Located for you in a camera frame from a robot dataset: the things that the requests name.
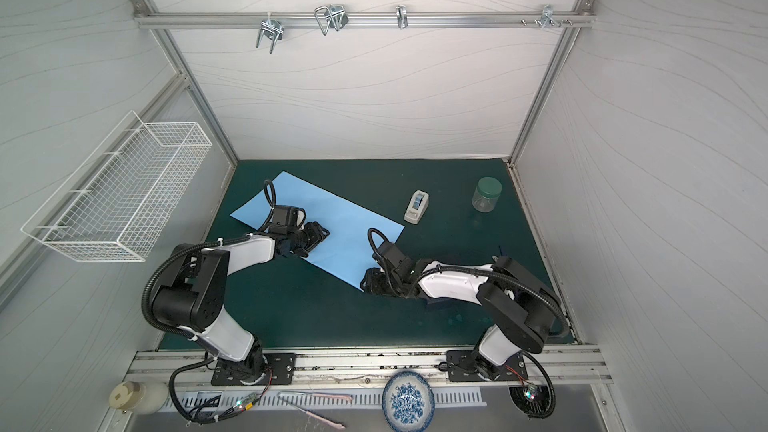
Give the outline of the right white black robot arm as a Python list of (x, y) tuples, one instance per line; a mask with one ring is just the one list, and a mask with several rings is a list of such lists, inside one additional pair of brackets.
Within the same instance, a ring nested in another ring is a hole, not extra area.
[(363, 292), (402, 299), (450, 299), (476, 304), (492, 320), (463, 362), (453, 366), (482, 379), (497, 379), (518, 353), (539, 354), (552, 338), (570, 334), (553, 289), (508, 256), (490, 264), (463, 266), (415, 261), (378, 229), (367, 231), (376, 266), (360, 283)]

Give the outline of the light blue wrapping paper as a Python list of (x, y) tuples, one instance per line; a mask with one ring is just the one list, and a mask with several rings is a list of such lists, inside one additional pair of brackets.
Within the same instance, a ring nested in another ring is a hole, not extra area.
[(307, 261), (356, 289), (365, 272), (376, 266), (367, 231), (375, 228), (397, 240), (404, 229), (400, 223), (286, 171), (277, 175), (273, 184), (279, 205), (304, 209), (309, 222), (316, 221), (330, 232), (309, 253)]

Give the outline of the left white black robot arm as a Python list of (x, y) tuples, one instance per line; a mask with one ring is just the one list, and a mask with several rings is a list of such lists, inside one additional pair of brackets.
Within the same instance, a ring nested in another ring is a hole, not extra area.
[(234, 239), (180, 244), (150, 277), (141, 298), (154, 328), (196, 342), (234, 380), (259, 381), (268, 362), (257, 338), (226, 311), (228, 278), (277, 257), (306, 258), (330, 231), (309, 222), (304, 209), (277, 203), (272, 181), (264, 182), (268, 214), (257, 231)]

